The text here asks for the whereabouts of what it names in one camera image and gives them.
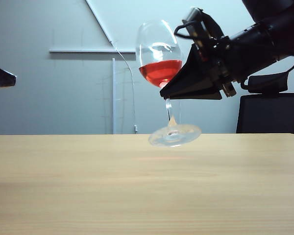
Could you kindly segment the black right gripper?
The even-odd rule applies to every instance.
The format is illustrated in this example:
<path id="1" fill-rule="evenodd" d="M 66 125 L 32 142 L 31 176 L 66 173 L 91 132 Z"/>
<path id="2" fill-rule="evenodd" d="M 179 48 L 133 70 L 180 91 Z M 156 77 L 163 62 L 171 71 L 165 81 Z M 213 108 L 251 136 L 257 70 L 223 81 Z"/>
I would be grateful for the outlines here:
<path id="1" fill-rule="evenodd" d="M 222 58 L 224 46 L 210 37 L 192 44 L 188 58 L 177 75 L 160 91 L 170 99 L 221 100 L 236 95 L 231 82 L 230 68 Z"/>

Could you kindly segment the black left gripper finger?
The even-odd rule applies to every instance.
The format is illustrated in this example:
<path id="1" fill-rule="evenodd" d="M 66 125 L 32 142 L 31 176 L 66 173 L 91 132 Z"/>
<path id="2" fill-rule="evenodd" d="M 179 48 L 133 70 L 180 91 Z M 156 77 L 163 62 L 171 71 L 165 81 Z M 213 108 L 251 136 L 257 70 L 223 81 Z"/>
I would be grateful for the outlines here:
<path id="1" fill-rule="evenodd" d="M 16 85 L 16 75 L 0 69 L 0 88 L 13 87 Z"/>

